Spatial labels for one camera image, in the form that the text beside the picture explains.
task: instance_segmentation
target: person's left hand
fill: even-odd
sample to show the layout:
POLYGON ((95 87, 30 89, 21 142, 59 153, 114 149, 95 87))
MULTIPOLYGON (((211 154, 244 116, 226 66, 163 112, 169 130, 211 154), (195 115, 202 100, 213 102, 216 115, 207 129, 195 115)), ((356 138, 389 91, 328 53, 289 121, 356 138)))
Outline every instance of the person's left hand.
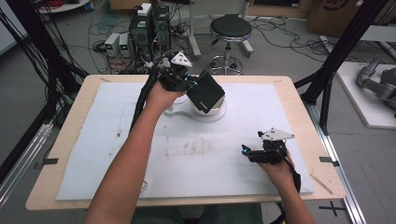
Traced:
POLYGON ((169 108, 177 97, 184 95, 185 91, 166 91, 161 83, 157 81, 152 87, 146 100, 146 106, 162 113, 169 108))

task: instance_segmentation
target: black stool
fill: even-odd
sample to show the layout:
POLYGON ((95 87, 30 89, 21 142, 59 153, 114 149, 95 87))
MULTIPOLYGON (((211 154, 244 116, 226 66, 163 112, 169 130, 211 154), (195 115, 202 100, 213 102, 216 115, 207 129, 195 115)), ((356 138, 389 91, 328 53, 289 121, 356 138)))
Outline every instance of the black stool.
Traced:
POLYGON ((209 70, 212 74, 217 74, 217 70, 223 70, 227 75, 227 70, 236 75, 243 75, 244 68, 239 60, 230 56, 231 43, 247 40, 251 35, 251 25, 238 17, 238 15, 225 15, 210 23, 210 33, 217 40, 227 42, 224 56, 216 56, 209 63, 209 70))

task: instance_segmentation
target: gray floor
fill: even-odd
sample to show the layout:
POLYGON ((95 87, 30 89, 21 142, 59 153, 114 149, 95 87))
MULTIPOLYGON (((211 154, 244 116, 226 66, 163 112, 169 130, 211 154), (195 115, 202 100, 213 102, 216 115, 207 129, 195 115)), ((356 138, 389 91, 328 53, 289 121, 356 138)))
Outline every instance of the gray floor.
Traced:
MULTIPOLYGON (((103 72, 104 60, 92 52, 92 57, 87 47, 98 40, 105 40, 106 35, 98 34, 101 27, 98 23, 111 23, 124 21, 113 28, 113 32, 122 32, 128 27, 127 13, 114 14, 106 9, 106 4, 94 12, 85 12, 83 9, 57 14, 57 22, 61 33, 70 46, 73 57, 90 74, 103 72)), ((197 19, 197 24, 210 21, 210 18, 197 19)), ((204 25, 197 33, 207 34, 208 25, 204 25)), ((318 41, 318 35, 309 34, 305 28, 304 21, 286 21, 286 29, 300 36, 298 43, 306 44, 308 40, 318 41)), ((286 35, 282 30, 264 31, 263 34, 255 30, 249 39, 255 52, 246 57, 241 47, 234 46, 232 55, 239 58, 245 66, 246 75, 271 75, 289 76, 297 81, 317 71, 326 59, 323 55, 314 54, 309 48, 298 48, 302 53, 315 58, 309 58, 297 53, 289 46, 292 36, 286 35)), ((198 74, 215 55, 221 55, 224 43, 219 42, 210 46, 214 40, 209 35, 198 35, 198 44, 203 53, 202 57, 193 61, 192 74, 198 74)), ((361 42, 351 53, 354 57, 363 58, 369 62, 375 55, 381 55, 385 63, 394 63, 386 53, 361 42)), ((3 162, 9 151, 14 148, 18 140, 31 124, 35 116, 45 103, 44 85, 36 75, 33 67, 18 47, 15 47, 0 56, 0 162, 3 162)), ((38 177, 40 171, 34 166, 41 162, 45 152, 55 140, 59 130, 52 132, 48 142, 43 146, 28 169, 19 185, 15 188, 0 210, 0 223, 79 223, 85 216, 85 210, 64 211, 27 211, 25 202, 38 177)), ((366 128, 356 111, 355 107, 347 97, 347 94, 339 81, 335 78, 332 90, 331 109, 329 115, 329 132, 332 142, 337 150, 340 161, 346 171, 347 178, 353 188, 361 210, 367 223, 395 223, 396 222, 396 134, 395 130, 366 128)), ((318 223, 349 223, 347 212, 342 201, 318 201, 306 202, 318 223), (333 206, 341 208, 335 212, 323 207, 333 206)), ((187 217, 196 216, 196 207, 181 208, 187 217)), ((262 208, 266 216, 264 223, 273 220, 278 211, 273 203, 266 203, 262 208)))

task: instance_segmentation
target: white mat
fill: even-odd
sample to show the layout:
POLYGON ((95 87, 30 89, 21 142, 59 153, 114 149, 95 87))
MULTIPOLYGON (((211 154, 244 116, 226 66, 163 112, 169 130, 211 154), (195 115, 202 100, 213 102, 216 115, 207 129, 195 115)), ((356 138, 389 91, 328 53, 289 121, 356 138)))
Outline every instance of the white mat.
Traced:
MULTIPOLYGON (((372 91, 356 85, 358 73, 366 65, 367 63, 343 63, 338 69, 338 77, 367 127, 396 129, 396 110, 387 107, 372 91)), ((380 64, 371 79, 379 82, 382 72, 393 67, 395 65, 380 64)))
MULTIPOLYGON (((131 108, 142 85, 101 85, 67 163, 57 200, 92 198, 129 131, 131 108)), ((201 123, 180 115, 161 116, 145 177, 148 186, 141 198, 276 194, 264 171, 241 154, 241 144, 261 149, 257 131, 275 127, 291 133, 274 85, 221 86, 227 101, 221 120, 201 123)), ((288 140, 286 146, 302 175, 302 193, 312 193, 295 140, 288 140)))

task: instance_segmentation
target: brown box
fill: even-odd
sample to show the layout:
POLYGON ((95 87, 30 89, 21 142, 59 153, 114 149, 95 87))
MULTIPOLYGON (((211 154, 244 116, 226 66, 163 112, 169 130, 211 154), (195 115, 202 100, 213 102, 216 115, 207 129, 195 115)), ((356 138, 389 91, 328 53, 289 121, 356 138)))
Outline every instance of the brown box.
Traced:
POLYGON ((151 1, 150 0, 110 0, 110 7, 111 9, 132 9, 136 6, 142 6, 143 3, 151 3, 151 1))
POLYGON ((359 7, 357 0, 315 0, 306 25, 309 33, 340 37, 359 7))

